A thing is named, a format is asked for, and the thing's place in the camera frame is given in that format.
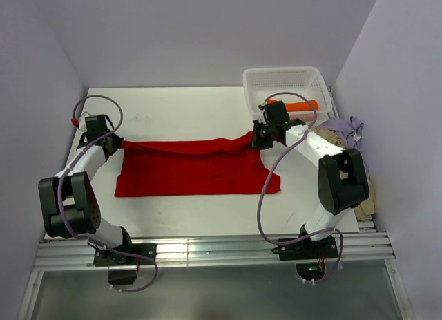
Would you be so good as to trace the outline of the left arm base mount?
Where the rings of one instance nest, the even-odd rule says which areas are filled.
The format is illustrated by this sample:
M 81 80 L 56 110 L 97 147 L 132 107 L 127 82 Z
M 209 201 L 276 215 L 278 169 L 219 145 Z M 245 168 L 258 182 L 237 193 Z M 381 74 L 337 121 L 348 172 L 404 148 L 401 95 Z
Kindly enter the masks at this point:
M 138 258 L 116 254 L 114 252 L 97 249 L 93 260 L 94 267 L 108 268 L 108 282 L 112 285 L 132 285 L 137 279 L 141 265 L 153 265 L 157 254 L 157 245 L 155 243 L 136 243 L 132 244 L 128 251 L 149 258 Z

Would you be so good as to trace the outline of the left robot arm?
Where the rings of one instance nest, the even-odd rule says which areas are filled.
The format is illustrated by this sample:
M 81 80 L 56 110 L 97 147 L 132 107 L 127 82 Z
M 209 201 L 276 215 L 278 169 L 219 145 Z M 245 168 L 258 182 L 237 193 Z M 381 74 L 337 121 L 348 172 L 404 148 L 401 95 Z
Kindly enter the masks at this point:
M 110 134 L 113 123 L 107 115 L 87 115 L 76 156 L 62 171 L 39 181 L 38 191 L 44 229 L 52 238 L 77 237 L 97 250 L 110 248 L 110 257 L 127 264 L 135 255 L 129 233 L 104 220 L 91 185 L 98 169 L 122 145 Z

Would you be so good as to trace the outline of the red t-shirt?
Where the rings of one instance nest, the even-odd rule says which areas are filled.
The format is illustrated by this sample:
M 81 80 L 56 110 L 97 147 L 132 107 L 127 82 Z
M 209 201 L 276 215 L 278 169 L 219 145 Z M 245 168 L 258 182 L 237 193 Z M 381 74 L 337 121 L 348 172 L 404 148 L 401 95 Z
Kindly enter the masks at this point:
M 150 141 L 122 144 L 124 158 L 115 197 L 260 194 L 268 169 L 249 146 L 250 132 L 236 139 Z M 280 192 L 271 177 L 267 194 Z

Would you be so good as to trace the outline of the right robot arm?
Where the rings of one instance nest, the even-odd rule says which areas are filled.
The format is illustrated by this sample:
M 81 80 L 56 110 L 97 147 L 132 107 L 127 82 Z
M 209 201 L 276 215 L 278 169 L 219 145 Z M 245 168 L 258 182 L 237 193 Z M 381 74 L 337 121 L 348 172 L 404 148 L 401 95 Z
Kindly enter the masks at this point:
M 300 253 L 315 257 L 323 248 L 322 240 L 336 230 L 339 222 L 369 198 L 369 185 L 362 155 L 357 149 L 338 147 L 311 130 L 299 119 L 292 120 L 281 101 L 260 106 L 262 116 L 253 121 L 251 147 L 264 150 L 275 142 L 286 149 L 276 159 L 262 188 L 257 209 L 258 231 L 274 245 L 298 243 Z M 287 242 L 273 241 L 264 233 L 261 223 L 263 198 L 278 164 L 290 152 L 297 151 L 318 170 L 319 206 L 302 225 L 300 236 Z

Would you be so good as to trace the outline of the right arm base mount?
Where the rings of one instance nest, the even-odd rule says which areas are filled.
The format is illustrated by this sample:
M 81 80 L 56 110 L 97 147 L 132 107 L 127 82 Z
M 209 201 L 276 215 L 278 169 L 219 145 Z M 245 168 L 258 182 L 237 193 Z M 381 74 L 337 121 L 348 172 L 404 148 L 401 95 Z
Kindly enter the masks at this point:
M 288 238 L 278 239 L 271 251 L 277 254 L 280 261 L 294 261 L 296 274 L 303 284 L 310 282 L 315 285 L 336 271 L 343 255 L 343 237 L 339 234 L 339 242 L 333 234 L 319 241 L 310 237 L 298 243 L 281 245 Z

